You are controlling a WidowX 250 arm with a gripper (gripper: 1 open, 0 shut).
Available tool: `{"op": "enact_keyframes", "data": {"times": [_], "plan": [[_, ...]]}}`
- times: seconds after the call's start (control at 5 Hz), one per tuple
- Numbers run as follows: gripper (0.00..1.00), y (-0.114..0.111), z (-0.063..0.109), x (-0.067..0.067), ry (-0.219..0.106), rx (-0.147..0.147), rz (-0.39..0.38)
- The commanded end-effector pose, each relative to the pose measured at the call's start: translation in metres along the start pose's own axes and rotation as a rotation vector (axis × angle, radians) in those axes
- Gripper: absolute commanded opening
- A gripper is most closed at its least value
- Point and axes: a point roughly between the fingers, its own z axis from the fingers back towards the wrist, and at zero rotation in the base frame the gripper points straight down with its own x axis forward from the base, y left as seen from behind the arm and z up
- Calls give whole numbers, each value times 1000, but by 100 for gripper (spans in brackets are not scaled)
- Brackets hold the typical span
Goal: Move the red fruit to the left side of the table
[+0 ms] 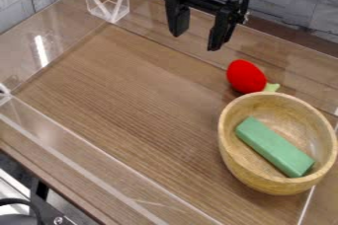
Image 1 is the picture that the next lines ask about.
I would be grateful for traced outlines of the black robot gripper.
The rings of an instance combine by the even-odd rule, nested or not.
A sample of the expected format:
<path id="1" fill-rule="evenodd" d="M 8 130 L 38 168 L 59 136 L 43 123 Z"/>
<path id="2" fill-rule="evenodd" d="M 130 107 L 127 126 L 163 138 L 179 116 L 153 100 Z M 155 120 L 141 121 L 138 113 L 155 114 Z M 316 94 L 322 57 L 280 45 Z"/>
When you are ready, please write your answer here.
<path id="1" fill-rule="evenodd" d="M 249 20 L 250 1 L 252 0 L 166 0 L 169 30 L 171 34 L 179 37 L 187 31 L 190 24 L 190 7 L 210 14 L 217 13 L 214 26 L 210 30 L 207 50 L 220 50 L 222 45 L 232 38 L 237 23 L 245 24 Z"/>

